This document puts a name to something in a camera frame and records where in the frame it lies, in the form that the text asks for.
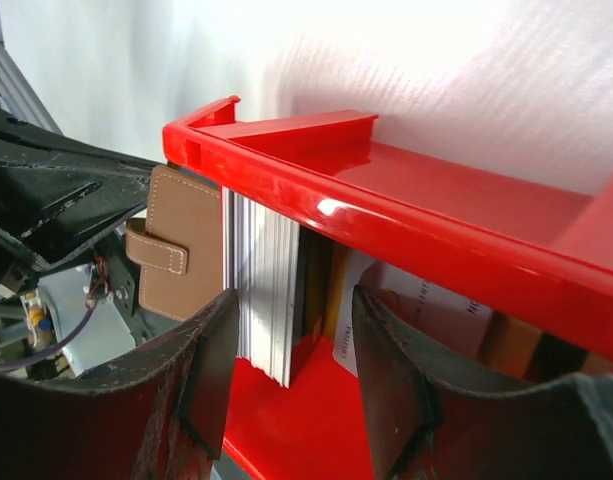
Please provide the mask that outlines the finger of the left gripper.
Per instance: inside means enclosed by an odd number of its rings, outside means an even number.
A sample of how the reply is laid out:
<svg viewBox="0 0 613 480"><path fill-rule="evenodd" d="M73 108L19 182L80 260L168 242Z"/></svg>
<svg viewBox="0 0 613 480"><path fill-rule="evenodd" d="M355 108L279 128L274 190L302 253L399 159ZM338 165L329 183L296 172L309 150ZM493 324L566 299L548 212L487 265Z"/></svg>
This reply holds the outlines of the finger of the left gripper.
<svg viewBox="0 0 613 480"><path fill-rule="evenodd" d="M37 272L71 261L145 208L155 165L0 109L0 248Z"/></svg>

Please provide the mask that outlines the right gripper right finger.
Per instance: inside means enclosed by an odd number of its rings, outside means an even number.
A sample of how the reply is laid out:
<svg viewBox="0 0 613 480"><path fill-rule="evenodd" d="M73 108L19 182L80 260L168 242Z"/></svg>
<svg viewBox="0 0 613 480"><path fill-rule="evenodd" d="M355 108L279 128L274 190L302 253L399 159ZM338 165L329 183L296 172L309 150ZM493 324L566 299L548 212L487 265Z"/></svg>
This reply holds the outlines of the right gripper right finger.
<svg viewBox="0 0 613 480"><path fill-rule="evenodd" d="M488 369L356 286L352 330L378 479L613 479L613 374Z"/></svg>

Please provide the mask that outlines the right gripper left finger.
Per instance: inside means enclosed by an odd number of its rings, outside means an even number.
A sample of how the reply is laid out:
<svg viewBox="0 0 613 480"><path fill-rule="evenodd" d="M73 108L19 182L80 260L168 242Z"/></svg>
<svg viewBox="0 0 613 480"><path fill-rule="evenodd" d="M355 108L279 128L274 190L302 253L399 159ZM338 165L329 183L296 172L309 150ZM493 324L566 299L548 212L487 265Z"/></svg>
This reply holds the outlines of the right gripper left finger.
<svg viewBox="0 0 613 480"><path fill-rule="evenodd" d="M0 369L0 479L206 479L221 454L239 332L227 289L75 378Z"/></svg>

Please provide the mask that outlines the brown leather card holder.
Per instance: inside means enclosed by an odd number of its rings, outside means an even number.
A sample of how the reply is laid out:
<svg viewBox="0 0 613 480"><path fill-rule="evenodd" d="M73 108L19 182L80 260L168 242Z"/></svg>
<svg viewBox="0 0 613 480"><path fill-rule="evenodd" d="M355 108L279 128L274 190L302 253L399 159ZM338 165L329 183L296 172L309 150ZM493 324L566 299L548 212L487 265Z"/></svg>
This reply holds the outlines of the brown leather card holder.
<svg viewBox="0 0 613 480"><path fill-rule="evenodd" d="M218 187L169 166L153 169L146 216L126 223L143 308L183 322L222 292L221 207Z"/></svg>

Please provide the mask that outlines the red plastic card bin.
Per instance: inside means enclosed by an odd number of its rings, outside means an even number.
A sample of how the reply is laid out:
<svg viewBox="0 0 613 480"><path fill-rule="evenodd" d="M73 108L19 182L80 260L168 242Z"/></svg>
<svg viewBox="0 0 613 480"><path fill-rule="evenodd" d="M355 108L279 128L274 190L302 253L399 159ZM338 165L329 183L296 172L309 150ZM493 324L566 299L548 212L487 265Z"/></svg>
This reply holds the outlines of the red plastic card bin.
<svg viewBox="0 0 613 480"><path fill-rule="evenodd" d="M613 361L613 177L588 197L375 142L372 114L239 122L235 105L168 124L166 157Z"/></svg>

